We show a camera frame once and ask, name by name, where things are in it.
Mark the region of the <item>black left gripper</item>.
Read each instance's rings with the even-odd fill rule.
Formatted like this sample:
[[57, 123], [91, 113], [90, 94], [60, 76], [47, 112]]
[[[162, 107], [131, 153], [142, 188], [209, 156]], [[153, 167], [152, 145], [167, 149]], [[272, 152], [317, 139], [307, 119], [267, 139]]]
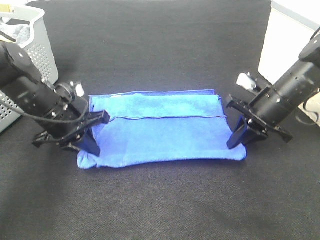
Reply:
[[101, 149], [92, 127], [108, 124], [110, 115], [105, 110], [90, 112], [85, 98], [65, 102], [55, 88], [41, 81], [34, 83], [25, 76], [2, 78], [2, 92], [17, 105], [14, 111], [32, 118], [43, 128], [33, 138], [34, 146], [54, 143], [65, 150], [83, 150], [99, 157]]

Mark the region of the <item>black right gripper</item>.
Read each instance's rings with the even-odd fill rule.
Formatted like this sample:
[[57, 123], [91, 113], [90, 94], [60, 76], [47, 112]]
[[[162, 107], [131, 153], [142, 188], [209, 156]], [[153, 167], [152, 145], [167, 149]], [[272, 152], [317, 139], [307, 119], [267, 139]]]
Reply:
[[320, 87], [320, 67], [297, 61], [274, 85], [260, 91], [247, 103], [231, 95], [227, 107], [242, 115], [227, 141], [227, 147], [234, 149], [241, 143], [263, 141], [268, 132], [274, 132], [288, 143], [292, 135], [280, 123], [301, 103], [305, 102]]

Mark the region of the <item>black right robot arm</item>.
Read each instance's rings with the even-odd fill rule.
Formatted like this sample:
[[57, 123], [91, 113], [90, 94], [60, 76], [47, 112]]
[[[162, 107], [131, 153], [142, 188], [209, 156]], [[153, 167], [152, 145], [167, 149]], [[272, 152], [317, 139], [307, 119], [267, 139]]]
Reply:
[[298, 56], [298, 61], [273, 85], [259, 86], [249, 73], [240, 73], [236, 84], [254, 95], [250, 102], [231, 95], [226, 106], [239, 111], [238, 123], [227, 141], [233, 149], [240, 144], [263, 141], [269, 132], [275, 132], [285, 142], [292, 135], [280, 124], [299, 105], [306, 106], [308, 100], [320, 92], [320, 34], [316, 31]]

